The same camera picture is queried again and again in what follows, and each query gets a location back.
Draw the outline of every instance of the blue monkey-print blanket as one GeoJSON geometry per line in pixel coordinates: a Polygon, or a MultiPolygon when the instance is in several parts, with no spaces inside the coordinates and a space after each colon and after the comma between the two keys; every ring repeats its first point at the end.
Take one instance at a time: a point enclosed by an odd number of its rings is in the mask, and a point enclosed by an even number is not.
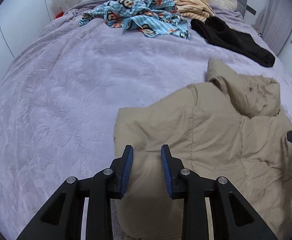
{"type": "Polygon", "coordinates": [[[111,28],[139,30],[148,37],[171,34],[190,38],[187,21],[177,12],[173,0],[118,0],[85,12],[79,25],[103,17],[111,28]]]}

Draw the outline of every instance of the beige puffer jacket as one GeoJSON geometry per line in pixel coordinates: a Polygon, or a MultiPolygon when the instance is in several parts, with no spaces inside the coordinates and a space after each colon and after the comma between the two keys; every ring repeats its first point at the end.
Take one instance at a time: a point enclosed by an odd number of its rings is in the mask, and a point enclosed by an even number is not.
{"type": "Polygon", "coordinates": [[[160,148],[202,177],[227,177],[279,240],[292,235],[292,124],[280,107],[280,86],[262,76],[238,75],[210,59],[208,81],[189,85],[146,108],[120,109],[116,155],[134,147],[128,191],[117,202],[131,237],[180,239],[182,200],[166,193],[160,148]]]}

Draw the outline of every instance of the black fleece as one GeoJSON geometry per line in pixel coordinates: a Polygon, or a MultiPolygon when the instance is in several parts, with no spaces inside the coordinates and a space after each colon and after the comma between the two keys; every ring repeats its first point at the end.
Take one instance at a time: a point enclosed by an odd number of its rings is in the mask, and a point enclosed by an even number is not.
{"type": "Polygon", "coordinates": [[[190,25],[209,44],[242,54],[264,67],[272,67],[275,63],[273,54],[258,46],[250,34],[232,30],[220,18],[211,17],[205,23],[193,19],[190,25]]]}

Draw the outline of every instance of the cartoon monkey print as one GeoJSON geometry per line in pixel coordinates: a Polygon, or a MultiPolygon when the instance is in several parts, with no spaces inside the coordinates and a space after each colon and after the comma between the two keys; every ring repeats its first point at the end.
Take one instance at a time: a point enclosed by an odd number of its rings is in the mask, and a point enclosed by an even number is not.
{"type": "Polygon", "coordinates": [[[177,10],[178,10],[178,7],[177,7],[176,4],[172,7],[172,10],[173,10],[173,11],[177,11],[177,10]]]}
{"type": "Polygon", "coordinates": [[[119,0],[118,1],[122,6],[124,6],[126,9],[132,9],[132,6],[134,5],[134,2],[132,0],[119,0]]]}
{"type": "Polygon", "coordinates": [[[184,21],[185,20],[185,18],[183,16],[178,16],[178,15],[172,16],[172,20],[175,20],[175,19],[180,20],[180,21],[184,21]]]}
{"type": "Polygon", "coordinates": [[[179,33],[179,36],[183,39],[187,39],[187,37],[190,37],[190,33],[188,31],[186,31],[186,33],[179,33]]]}
{"type": "Polygon", "coordinates": [[[139,11],[137,14],[139,14],[139,15],[147,15],[147,16],[153,16],[154,15],[153,12],[148,11],[147,9],[143,9],[143,10],[139,11]]]}
{"type": "Polygon", "coordinates": [[[123,23],[115,23],[112,27],[113,28],[121,28],[123,26],[123,23]]]}
{"type": "Polygon", "coordinates": [[[164,23],[168,23],[168,22],[170,22],[169,20],[166,20],[166,19],[165,19],[165,16],[164,16],[162,13],[159,13],[159,14],[158,14],[158,18],[159,18],[160,21],[162,21],[162,22],[164,22],[164,23]]]}
{"type": "Polygon", "coordinates": [[[127,28],[127,30],[131,30],[131,28],[132,28],[132,20],[130,20],[129,22],[128,22],[128,28],[127,28]]]}
{"type": "Polygon", "coordinates": [[[115,14],[114,12],[108,10],[107,11],[107,20],[111,21],[111,20],[115,20],[117,19],[117,14],[115,14]]]}
{"type": "Polygon", "coordinates": [[[141,27],[142,27],[143,33],[146,33],[148,35],[156,34],[155,31],[152,28],[150,28],[150,26],[148,24],[143,24],[141,27]]]}
{"type": "Polygon", "coordinates": [[[157,4],[159,6],[162,3],[162,0],[152,0],[150,3],[150,6],[154,6],[157,4]]]}

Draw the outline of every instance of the purple bedspread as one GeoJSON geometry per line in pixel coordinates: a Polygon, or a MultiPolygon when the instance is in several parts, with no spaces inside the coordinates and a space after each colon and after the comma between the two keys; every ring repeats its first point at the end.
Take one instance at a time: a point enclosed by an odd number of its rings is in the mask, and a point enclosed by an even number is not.
{"type": "MultiPolygon", "coordinates": [[[[237,13],[213,9],[269,49],[237,13]]],[[[261,67],[207,44],[190,26],[189,41],[147,38],[109,28],[103,19],[79,27],[83,11],[74,8],[50,23],[14,60],[0,86],[0,230],[7,240],[17,238],[68,176],[83,179],[109,167],[120,107],[148,106],[204,82],[211,57],[238,73],[275,78],[292,121],[292,79],[278,58],[273,68],[261,67]]],[[[121,239],[116,222],[114,227],[115,239],[121,239]]]]}

